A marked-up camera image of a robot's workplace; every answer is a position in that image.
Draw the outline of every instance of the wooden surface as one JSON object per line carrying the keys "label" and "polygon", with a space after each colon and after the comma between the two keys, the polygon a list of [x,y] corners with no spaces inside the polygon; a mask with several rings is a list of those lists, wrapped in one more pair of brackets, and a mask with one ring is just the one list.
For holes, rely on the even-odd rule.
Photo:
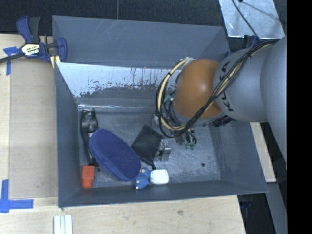
{"label": "wooden surface", "polygon": [[21,58],[11,62],[10,79],[9,198],[56,196],[54,70]]}
{"label": "wooden surface", "polygon": [[[0,34],[0,47],[2,48],[3,46],[20,46],[22,43],[21,36]],[[4,56],[4,53],[0,51],[0,58]],[[29,61],[23,59],[16,60],[16,64],[18,62],[23,65]],[[0,117],[0,179],[9,178],[10,76],[5,75],[5,70],[6,64],[0,64],[0,110],[2,112]],[[259,127],[255,125],[252,130],[254,135],[260,134],[256,145],[260,157],[266,160],[268,157],[267,153],[265,154],[266,149],[259,150],[263,147],[263,137],[261,137]],[[264,161],[263,164],[266,165],[263,168],[266,179],[274,181],[272,165],[268,161]],[[72,215],[75,234],[245,233],[236,196],[65,209],[57,207],[56,197],[36,198],[34,209],[11,210],[8,214],[0,214],[0,233],[52,233],[52,221],[55,215]]]}

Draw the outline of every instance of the wire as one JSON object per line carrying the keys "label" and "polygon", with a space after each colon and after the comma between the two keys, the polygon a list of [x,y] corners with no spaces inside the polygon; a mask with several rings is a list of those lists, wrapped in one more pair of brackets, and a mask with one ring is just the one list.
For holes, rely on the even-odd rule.
{"label": "wire", "polygon": [[187,131],[187,133],[192,137],[193,144],[196,145],[197,144],[197,139],[196,139],[195,135],[190,133],[189,131]]}
{"label": "wire", "polygon": [[252,28],[252,26],[247,22],[246,18],[244,17],[244,15],[243,15],[243,13],[240,11],[240,9],[237,7],[237,5],[236,5],[236,3],[234,2],[234,0],[231,0],[231,1],[232,1],[232,3],[234,4],[236,10],[239,12],[239,14],[240,14],[240,15],[242,16],[242,18],[244,19],[245,23],[248,25],[248,27],[249,27],[249,28],[251,29],[251,31],[254,33],[254,35],[260,39],[260,37],[259,37],[259,35],[256,33],[256,31],[255,31],[255,30]]}
{"label": "wire", "polygon": [[[156,112],[159,114],[158,120],[159,120],[159,128],[162,131],[162,133],[168,137],[168,138],[176,138],[181,136],[183,133],[186,133],[193,125],[194,123],[202,116],[202,114],[212,105],[212,103],[220,96],[236,79],[238,76],[241,68],[243,67],[243,64],[249,60],[253,55],[255,55],[259,50],[267,47],[268,45],[275,44],[278,41],[278,39],[273,40],[265,40],[258,42],[256,45],[254,45],[249,51],[247,51],[241,58],[239,58],[235,64],[232,66],[232,68],[229,70],[229,72],[225,75],[224,79],[219,82],[219,84],[215,87],[213,90],[210,98],[208,99],[207,103],[201,107],[198,112],[186,123],[182,125],[177,126],[177,122],[174,120],[174,126],[170,124],[170,121],[172,119],[168,120],[164,117],[164,114],[162,112],[162,108],[165,108],[164,106],[164,96],[165,96],[165,90],[168,83],[169,78],[172,76],[172,74],[183,64],[185,64],[186,59],[180,61],[173,69],[165,76],[163,81],[160,83],[157,92],[156,92]],[[163,129],[163,126],[165,126],[167,129],[173,131],[171,132],[172,135],[169,135],[166,133]]]}

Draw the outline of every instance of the small orange object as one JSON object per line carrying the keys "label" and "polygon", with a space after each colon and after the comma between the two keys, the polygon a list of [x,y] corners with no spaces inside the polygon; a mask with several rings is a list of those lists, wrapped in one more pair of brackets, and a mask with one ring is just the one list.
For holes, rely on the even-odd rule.
{"label": "small orange object", "polygon": [[81,183],[84,189],[90,189],[94,179],[94,166],[82,166]]}

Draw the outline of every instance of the gray bin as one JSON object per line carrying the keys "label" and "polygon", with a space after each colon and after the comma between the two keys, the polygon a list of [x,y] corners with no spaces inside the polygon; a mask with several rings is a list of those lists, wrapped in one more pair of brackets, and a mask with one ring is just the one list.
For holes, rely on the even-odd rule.
{"label": "gray bin", "polygon": [[238,121],[196,127],[194,150],[168,140],[169,160],[155,162],[169,173],[166,185],[137,191],[102,168],[93,188],[81,187],[87,164],[81,111],[94,108],[99,126],[131,145],[144,124],[152,124],[156,88],[175,63],[186,56],[224,58],[229,48],[222,27],[53,16],[53,37],[68,43],[66,63],[55,67],[59,207],[267,191],[250,125]]}

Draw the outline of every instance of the blue lid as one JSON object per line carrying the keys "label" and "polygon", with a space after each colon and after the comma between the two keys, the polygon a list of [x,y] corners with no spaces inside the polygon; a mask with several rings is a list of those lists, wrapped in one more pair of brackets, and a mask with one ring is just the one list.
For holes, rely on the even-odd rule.
{"label": "blue lid", "polygon": [[107,129],[97,129],[89,147],[98,164],[122,181],[132,181],[140,172],[141,161],[135,151]]}

